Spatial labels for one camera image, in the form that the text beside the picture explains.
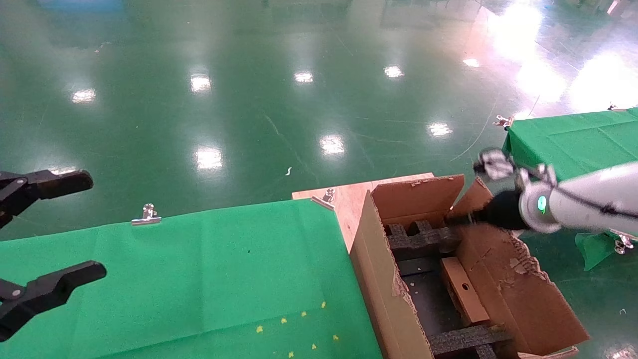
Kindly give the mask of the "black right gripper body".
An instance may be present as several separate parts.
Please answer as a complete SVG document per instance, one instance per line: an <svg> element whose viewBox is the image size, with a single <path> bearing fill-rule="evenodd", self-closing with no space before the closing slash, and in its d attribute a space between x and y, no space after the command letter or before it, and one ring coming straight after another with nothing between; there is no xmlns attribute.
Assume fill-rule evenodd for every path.
<svg viewBox="0 0 638 359"><path fill-rule="evenodd" d="M520 196L518 190L497 193L483 208L473 211L474 221L506 230L524 230L525 222L519 210Z"/></svg>

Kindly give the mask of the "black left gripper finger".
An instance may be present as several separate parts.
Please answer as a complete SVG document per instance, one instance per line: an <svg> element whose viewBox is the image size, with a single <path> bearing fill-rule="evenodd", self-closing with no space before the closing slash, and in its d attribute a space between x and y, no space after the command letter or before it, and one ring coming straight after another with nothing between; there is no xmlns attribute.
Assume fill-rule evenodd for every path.
<svg viewBox="0 0 638 359"><path fill-rule="evenodd" d="M84 170L57 175L49 170L0 173L0 227L8 225L38 200L90 190L94 182Z"/></svg>
<svg viewBox="0 0 638 359"><path fill-rule="evenodd" d="M102 263L84 262L42 275L25 286L0 280L0 341L5 342L34 316L65 305L80 286L107 275Z"/></svg>

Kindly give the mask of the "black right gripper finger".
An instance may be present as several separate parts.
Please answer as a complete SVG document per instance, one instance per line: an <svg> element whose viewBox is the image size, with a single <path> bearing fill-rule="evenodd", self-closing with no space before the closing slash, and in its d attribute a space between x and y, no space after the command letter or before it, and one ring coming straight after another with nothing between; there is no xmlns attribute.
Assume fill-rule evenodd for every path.
<svg viewBox="0 0 638 359"><path fill-rule="evenodd" d="M477 212L448 214L447 216L445 216L446 226L467 226L474 225L477 222Z"/></svg>

